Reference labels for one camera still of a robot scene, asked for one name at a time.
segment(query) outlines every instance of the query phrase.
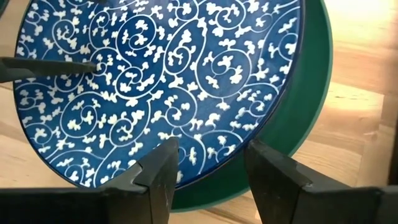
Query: blue and white plate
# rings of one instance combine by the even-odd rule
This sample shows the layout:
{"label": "blue and white plate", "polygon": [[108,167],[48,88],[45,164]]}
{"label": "blue and white plate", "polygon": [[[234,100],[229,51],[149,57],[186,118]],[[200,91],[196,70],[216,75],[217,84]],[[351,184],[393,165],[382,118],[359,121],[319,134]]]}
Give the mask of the blue and white plate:
{"label": "blue and white plate", "polygon": [[33,0],[16,56],[98,71],[15,82],[17,112],[58,174],[98,187],[180,139],[178,185],[258,132],[297,59],[299,0]]}

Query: plate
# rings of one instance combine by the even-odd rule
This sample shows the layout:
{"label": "plate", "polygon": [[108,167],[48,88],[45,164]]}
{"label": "plate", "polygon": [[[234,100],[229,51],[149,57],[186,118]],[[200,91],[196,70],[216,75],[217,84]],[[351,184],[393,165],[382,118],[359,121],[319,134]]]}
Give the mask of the plate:
{"label": "plate", "polygon": [[177,187],[231,159],[266,122],[300,47],[298,0],[33,0],[16,57],[91,61],[95,73],[14,83],[32,147],[84,187],[180,141]]}
{"label": "plate", "polygon": [[[290,156],[304,142],[322,110],[333,65],[333,39],[323,0],[305,1],[304,26],[302,50],[290,85],[264,131],[257,135],[262,142]],[[209,208],[247,192],[249,183],[243,167],[240,152],[203,180],[177,190],[172,211]]]}

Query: white floral pattern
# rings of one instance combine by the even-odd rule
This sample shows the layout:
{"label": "white floral pattern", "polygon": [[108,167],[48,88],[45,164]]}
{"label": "white floral pattern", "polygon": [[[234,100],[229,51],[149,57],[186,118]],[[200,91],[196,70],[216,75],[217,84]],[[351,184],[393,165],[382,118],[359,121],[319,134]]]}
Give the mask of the white floral pattern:
{"label": "white floral pattern", "polygon": [[98,187],[171,136],[178,187],[232,158],[285,87],[299,0],[33,0],[16,56],[97,64],[95,73],[15,82],[33,148]]}

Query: ceramic plate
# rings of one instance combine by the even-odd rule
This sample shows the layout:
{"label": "ceramic plate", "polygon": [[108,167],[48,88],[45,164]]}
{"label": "ceramic plate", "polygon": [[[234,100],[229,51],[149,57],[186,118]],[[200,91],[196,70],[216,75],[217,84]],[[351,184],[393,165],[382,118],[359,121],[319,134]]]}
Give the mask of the ceramic plate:
{"label": "ceramic plate", "polygon": [[97,71],[15,82],[24,131],[55,172],[85,187],[177,136],[183,187],[265,123],[293,70],[302,14],[299,0],[33,0],[16,56]]}

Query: wooden table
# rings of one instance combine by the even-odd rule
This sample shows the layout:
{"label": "wooden table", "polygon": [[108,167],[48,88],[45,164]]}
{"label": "wooden table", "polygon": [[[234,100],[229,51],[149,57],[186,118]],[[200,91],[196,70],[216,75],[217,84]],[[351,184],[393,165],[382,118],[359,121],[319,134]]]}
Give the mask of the wooden table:
{"label": "wooden table", "polygon": [[[29,0],[10,0],[0,55],[12,56]],[[352,186],[385,185],[398,114],[398,2],[326,0],[334,64],[322,113],[294,158]],[[22,132],[11,83],[0,86],[0,187],[71,186],[36,155]],[[250,193],[170,223],[260,223]]]}

